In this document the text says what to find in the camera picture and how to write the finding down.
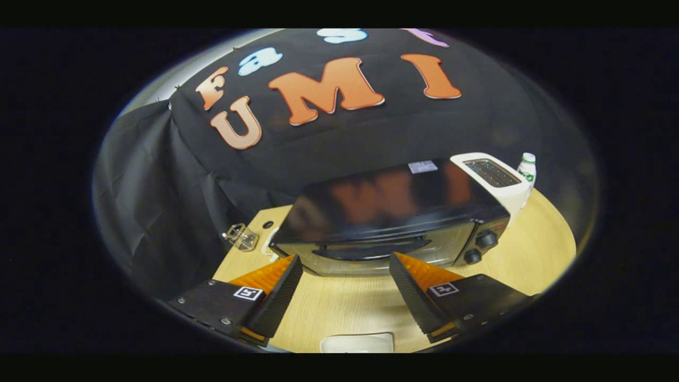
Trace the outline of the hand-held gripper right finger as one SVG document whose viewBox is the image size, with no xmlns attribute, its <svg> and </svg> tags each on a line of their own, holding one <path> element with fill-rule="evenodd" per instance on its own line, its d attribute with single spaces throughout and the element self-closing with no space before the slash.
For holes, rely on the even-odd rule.
<svg viewBox="0 0 679 382">
<path fill-rule="evenodd" d="M 430 343 L 483 332 L 540 297 L 489 275 L 458 275 L 398 252 L 390 255 L 389 273 Z"/>
</svg>

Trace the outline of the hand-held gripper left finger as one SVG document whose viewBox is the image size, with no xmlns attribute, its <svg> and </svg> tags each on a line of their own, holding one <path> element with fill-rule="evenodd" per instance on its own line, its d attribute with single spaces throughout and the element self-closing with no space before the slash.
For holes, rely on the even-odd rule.
<svg viewBox="0 0 679 382">
<path fill-rule="evenodd" d="M 266 346 L 278 331 L 302 274 L 298 256 L 289 256 L 235 280 L 204 281 L 167 303 L 232 340 Z"/>
</svg>

